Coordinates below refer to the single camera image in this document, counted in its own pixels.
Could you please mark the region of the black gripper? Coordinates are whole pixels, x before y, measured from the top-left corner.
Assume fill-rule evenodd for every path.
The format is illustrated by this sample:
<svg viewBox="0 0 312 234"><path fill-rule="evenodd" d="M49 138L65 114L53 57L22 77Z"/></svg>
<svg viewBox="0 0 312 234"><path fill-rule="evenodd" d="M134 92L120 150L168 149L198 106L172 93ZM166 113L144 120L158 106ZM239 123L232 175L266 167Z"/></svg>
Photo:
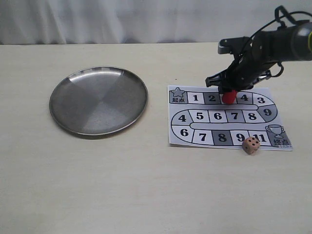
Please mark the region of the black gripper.
<svg viewBox="0 0 312 234"><path fill-rule="evenodd" d="M221 93L252 89L260 76L266 75L272 63L256 60L251 53L235 59L230 66L205 79L207 87L216 86Z"/></svg>

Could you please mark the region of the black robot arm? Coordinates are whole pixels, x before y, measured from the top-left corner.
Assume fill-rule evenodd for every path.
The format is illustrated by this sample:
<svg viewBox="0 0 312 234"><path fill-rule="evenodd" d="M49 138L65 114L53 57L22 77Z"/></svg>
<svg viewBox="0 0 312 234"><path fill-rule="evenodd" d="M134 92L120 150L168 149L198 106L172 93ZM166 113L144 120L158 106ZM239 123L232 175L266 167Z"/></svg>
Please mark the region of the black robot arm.
<svg viewBox="0 0 312 234"><path fill-rule="evenodd" d="M276 64L282 67L283 62L312 59L312 24L280 26L275 31L258 32L253 39L222 39L218 53L232 54L234 60L227 69L207 77L206 86L216 86L222 94L249 90L273 77L270 68Z"/></svg>

